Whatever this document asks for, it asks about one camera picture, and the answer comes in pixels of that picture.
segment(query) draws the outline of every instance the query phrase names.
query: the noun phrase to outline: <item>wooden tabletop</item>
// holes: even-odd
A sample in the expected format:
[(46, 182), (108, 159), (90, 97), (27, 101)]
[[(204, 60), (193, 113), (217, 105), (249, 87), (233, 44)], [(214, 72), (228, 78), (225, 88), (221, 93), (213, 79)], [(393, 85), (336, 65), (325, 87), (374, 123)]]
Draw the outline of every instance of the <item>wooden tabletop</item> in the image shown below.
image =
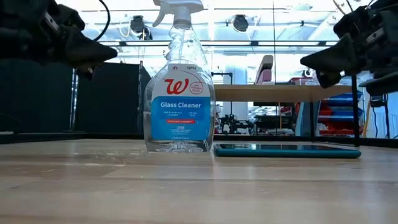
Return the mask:
[(233, 102), (314, 102), (351, 92), (350, 86), (327, 89), (313, 85), (215, 85), (217, 101)]
[(398, 222), (396, 149), (362, 147), (360, 159), (143, 149), (128, 140), (0, 145), (0, 223)]

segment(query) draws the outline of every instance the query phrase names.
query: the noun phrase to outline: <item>wooden table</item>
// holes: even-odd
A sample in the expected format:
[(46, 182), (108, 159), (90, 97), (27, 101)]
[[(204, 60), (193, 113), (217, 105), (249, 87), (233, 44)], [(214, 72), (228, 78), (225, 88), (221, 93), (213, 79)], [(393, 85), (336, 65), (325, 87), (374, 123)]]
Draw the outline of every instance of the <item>wooden table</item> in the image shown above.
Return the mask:
[(313, 85), (215, 85), (217, 101), (233, 102), (314, 102), (350, 93), (351, 87), (335, 85), (327, 89)]
[(0, 223), (398, 222), (395, 149), (362, 147), (353, 160), (142, 149), (127, 140), (0, 145)]

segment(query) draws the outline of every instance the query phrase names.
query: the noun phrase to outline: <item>glass cleaner bottle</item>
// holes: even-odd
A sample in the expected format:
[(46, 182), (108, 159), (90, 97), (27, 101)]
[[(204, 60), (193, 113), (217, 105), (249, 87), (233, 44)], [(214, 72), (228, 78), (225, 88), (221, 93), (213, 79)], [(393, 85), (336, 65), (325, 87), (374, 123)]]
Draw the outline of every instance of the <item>glass cleaner bottle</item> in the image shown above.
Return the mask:
[(144, 136), (149, 152), (206, 152), (215, 129), (215, 90), (205, 53), (192, 29), (200, 0), (154, 0), (160, 13), (174, 15), (167, 64), (147, 84)]

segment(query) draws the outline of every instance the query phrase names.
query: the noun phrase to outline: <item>clear liquid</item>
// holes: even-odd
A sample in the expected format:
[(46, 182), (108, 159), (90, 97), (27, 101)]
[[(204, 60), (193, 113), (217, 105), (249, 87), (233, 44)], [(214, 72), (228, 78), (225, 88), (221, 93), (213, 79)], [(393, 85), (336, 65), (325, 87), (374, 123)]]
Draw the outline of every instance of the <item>clear liquid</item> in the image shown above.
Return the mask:
[(200, 42), (195, 35), (190, 24), (175, 25), (170, 31), (173, 38), (169, 45), (168, 64), (193, 64), (202, 68), (200, 76), (210, 90), (211, 109), (210, 109), (210, 132), (206, 139), (202, 141), (157, 141), (152, 137), (151, 132), (151, 104), (152, 92), (157, 82), (159, 82), (168, 72), (168, 64), (162, 68), (147, 84), (144, 97), (144, 136), (148, 152), (207, 152), (213, 144), (215, 129), (215, 90), (210, 72), (206, 68), (206, 58)]

